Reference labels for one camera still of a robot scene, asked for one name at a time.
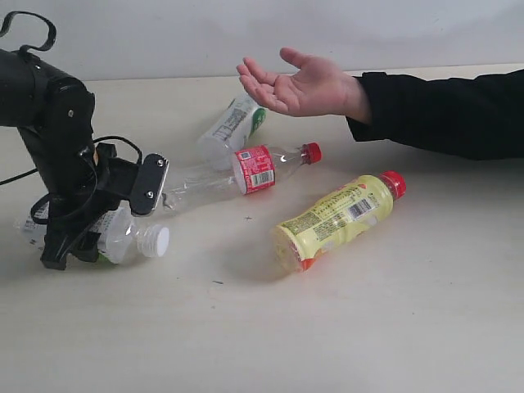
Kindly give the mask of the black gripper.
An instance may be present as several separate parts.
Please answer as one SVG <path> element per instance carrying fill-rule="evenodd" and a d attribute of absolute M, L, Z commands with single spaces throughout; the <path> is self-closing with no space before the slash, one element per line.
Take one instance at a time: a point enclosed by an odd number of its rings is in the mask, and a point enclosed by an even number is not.
<path fill-rule="evenodd" d="M 135 161 L 117 156 L 113 143 L 91 143 L 66 157 L 54 169 L 55 188 L 42 201 L 48 204 L 46 234 L 40 257 L 48 269 L 65 269 L 72 255 L 85 262 L 98 259 L 100 236 L 94 224 L 130 197 L 142 166 L 142 150 L 134 143 Z"/>

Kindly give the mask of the black sleeved forearm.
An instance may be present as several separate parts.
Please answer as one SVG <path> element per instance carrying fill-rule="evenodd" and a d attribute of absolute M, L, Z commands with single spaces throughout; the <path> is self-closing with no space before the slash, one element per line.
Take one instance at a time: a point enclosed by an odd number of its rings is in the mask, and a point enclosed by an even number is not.
<path fill-rule="evenodd" d="M 523 72 L 424 80 L 367 72 L 371 116 L 348 118 L 357 142 L 391 140 L 469 160 L 523 157 Z"/>

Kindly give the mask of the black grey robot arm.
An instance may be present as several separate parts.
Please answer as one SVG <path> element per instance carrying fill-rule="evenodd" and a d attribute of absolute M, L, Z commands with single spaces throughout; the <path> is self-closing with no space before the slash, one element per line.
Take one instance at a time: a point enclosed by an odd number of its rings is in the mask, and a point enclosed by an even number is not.
<path fill-rule="evenodd" d="M 84 83 L 21 50 L 1 52 L 1 124 L 18 130 L 46 195 L 41 261 L 66 268 L 68 255 L 99 258 L 92 226 L 129 197 L 140 161 L 120 159 L 110 143 L 93 141 L 95 96 Z"/>

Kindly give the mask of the open bare human hand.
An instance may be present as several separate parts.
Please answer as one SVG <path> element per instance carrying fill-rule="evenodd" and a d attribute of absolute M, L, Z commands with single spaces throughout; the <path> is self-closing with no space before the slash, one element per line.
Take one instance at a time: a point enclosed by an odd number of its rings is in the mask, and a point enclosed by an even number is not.
<path fill-rule="evenodd" d="M 327 58 L 291 47 L 281 48 L 279 56 L 297 72 L 270 72 L 250 57 L 237 66 L 243 88 L 259 105 L 293 117 L 340 115 L 371 123 L 368 96 L 357 78 Z"/>

